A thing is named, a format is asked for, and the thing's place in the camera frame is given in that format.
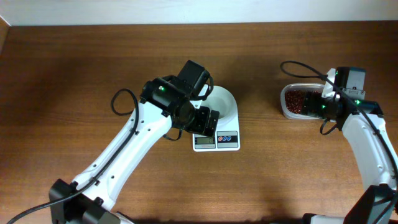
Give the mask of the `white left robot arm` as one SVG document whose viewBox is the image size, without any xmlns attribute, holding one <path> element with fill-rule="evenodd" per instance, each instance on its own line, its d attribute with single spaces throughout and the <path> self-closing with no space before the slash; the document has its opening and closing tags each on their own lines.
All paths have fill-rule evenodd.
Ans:
<svg viewBox="0 0 398 224">
<path fill-rule="evenodd" d="M 219 112 L 201 105 L 214 89 L 212 78 L 188 81 L 175 76 L 148 81 L 129 121 L 100 156 L 67 184 L 57 180 L 50 189 L 53 223 L 132 223 L 113 213 L 118 196 L 149 149 L 170 129 L 213 136 Z"/>
</svg>

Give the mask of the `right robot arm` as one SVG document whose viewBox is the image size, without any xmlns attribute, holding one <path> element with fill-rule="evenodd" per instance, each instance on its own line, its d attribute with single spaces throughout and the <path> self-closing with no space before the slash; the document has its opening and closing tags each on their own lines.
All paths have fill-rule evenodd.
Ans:
<svg viewBox="0 0 398 224">
<path fill-rule="evenodd" d="M 397 205 L 397 154 L 386 133 L 386 122 L 375 101 L 347 96 L 324 98 L 306 93 L 302 115 L 335 121 L 349 142 L 365 192 L 344 217 L 306 213 L 304 223 L 389 223 Z"/>
</svg>

